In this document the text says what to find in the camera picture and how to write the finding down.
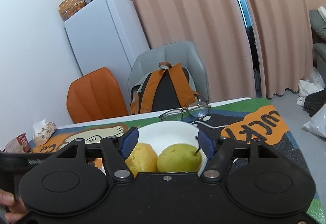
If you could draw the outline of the person's left hand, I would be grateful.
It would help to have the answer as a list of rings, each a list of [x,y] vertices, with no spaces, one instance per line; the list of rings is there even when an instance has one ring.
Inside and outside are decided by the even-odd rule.
[[[27,213],[27,209],[21,198],[18,200],[12,193],[3,189],[0,190],[1,206],[9,208],[9,212],[5,213],[8,223],[16,223],[21,220]]]

